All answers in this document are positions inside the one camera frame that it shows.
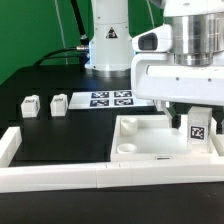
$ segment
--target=small white block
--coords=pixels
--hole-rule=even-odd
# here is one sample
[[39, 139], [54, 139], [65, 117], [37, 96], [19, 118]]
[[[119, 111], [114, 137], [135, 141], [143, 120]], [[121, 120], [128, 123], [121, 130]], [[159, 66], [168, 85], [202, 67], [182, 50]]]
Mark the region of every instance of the small white block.
[[23, 118], [36, 117], [40, 110], [39, 96], [27, 96], [21, 104]]
[[209, 153], [212, 108], [192, 107], [188, 112], [188, 149]]
[[68, 98], [65, 94], [55, 95], [51, 101], [51, 116], [65, 116], [68, 109]]

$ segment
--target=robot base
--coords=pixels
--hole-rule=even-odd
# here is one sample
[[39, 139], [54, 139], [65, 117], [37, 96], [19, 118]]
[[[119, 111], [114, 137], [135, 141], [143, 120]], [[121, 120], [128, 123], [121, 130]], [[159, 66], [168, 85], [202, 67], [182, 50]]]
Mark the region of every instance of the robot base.
[[85, 71], [87, 75], [93, 75], [93, 76], [97, 76], [101, 78], [119, 78], [119, 77], [130, 76], [131, 74], [131, 69], [117, 70], [117, 71], [101, 71], [101, 70], [86, 68]]

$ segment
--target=white tray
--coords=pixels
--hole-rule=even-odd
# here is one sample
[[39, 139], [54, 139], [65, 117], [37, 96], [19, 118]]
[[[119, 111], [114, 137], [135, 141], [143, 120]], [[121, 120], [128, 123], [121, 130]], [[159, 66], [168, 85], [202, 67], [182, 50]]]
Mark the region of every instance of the white tray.
[[[121, 131], [122, 119], [137, 119], [135, 134], [125, 135]], [[212, 121], [212, 133], [216, 122]], [[147, 161], [159, 159], [189, 159], [198, 157], [219, 157], [219, 153], [210, 139], [208, 153], [199, 153], [187, 149], [187, 116], [182, 116], [179, 130], [169, 128], [169, 119], [165, 115], [154, 116], [118, 116], [111, 150], [111, 161]]]

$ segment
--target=black cable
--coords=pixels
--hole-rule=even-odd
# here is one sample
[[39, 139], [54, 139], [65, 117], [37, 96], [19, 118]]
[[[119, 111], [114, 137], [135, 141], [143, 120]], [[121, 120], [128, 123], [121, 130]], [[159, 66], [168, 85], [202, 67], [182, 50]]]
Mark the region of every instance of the black cable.
[[85, 28], [84, 28], [84, 25], [83, 25], [83, 22], [82, 22], [82, 17], [80, 15], [78, 3], [77, 3], [76, 0], [71, 0], [71, 4], [72, 4], [72, 8], [73, 8], [75, 18], [76, 18], [76, 21], [77, 21], [79, 33], [80, 33], [80, 36], [81, 36], [81, 38], [80, 38], [81, 44], [82, 45], [88, 45], [89, 44], [89, 39], [88, 39], [88, 37], [86, 35], [86, 32], [85, 32]]
[[60, 49], [60, 50], [57, 50], [57, 51], [52, 51], [46, 55], [44, 55], [41, 59], [39, 59], [37, 62], [34, 63], [34, 66], [39, 66], [46, 58], [49, 58], [50, 56], [52, 55], [55, 55], [55, 54], [60, 54], [60, 53], [63, 53], [63, 52], [69, 52], [69, 51], [76, 51], [76, 47], [71, 47], [71, 48], [65, 48], [65, 49]]
[[80, 57], [86, 57], [84, 54], [78, 54], [78, 55], [70, 55], [70, 56], [55, 56], [55, 57], [45, 57], [37, 62], [35, 62], [34, 66], [40, 66], [40, 64], [46, 60], [51, 60], [51, 59], [61, 59], [61, 58], [80, 58]]

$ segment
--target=label on cube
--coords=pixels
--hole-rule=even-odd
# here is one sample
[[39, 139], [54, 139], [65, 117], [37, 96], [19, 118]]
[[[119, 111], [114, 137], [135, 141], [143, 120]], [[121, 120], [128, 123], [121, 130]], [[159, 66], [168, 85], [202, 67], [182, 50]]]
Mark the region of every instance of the label on cube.
[[188, 150], [209, 153], [212, 109], [192, 107], [188, 113]]

